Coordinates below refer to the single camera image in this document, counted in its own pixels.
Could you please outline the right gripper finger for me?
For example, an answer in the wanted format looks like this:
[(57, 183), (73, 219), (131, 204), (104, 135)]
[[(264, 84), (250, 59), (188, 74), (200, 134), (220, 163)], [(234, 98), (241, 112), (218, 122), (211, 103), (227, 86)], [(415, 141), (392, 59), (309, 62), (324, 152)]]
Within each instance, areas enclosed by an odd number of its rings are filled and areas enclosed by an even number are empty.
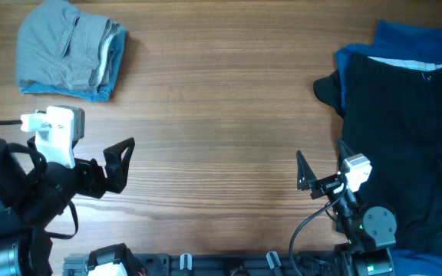
[(339, 137), (337, 138), (337, 146), (339, 151), (339, 159), (344, 160), (355, 155), (355, 152)]
[(300, 150), (296, 152), (296, 162), (297, 189), (302, 191), (313, 189), (313, 185), (317, 181), (317, 178)]

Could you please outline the grey shorts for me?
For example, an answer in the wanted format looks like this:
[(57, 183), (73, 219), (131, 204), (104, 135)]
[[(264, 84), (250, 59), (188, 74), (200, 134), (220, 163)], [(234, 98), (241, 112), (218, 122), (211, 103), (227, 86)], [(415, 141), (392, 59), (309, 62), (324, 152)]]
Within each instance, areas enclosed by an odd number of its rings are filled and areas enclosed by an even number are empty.
[(118, 22), (84, 12), (68, 1), (41, 3), (18, 30), (17, 85), (38, 82), (69, 90), (91, 89), (100, 42), (113, 23)]

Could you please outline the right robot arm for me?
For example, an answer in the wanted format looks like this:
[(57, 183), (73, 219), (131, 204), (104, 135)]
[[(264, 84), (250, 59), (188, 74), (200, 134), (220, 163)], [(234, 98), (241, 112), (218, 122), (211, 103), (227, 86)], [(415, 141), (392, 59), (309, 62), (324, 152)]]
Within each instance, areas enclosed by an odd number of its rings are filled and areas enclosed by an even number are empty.
[[(301, 151), (296, 152), (297, 189), (309, 190), (312, 199), (325, 197), (328, 202), (306, 218), (293, 233), (289, 244), (291, 266), (297, 275), (305, 273), (304, 262), (318, 265), (308, 271), (313, 275), (394, 275), (390, 248), (396, 245), (397, 222), (394, 213), (382, 205), (363, 202), (358, 195), (371, 175), (371, 161), (354, 153), (342, 139), (337, 140), (342, 161), (336, 174), (318, 179)], [(301, 252), (294, 256), (294, 241), (299, 232), (314, 218), (329, 213), (336, 229), (347, 241), (331, 252)]]

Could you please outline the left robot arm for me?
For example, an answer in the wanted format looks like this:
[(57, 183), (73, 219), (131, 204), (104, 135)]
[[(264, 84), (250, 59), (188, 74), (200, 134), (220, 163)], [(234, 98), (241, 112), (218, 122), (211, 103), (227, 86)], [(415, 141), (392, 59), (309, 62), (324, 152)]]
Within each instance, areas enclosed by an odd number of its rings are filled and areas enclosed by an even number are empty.
[(77, 218), (77, 194), (122, 192), (134, 146), (129, 138), (106, 148), (105, 166), (79, 159), (70, 168), (47, 161), (34, 140), (24, 146), (0, 139), (0, 275), (50, 275), (53, 239), (73, 236), (48, 232), (47, 225), (65, 209)]

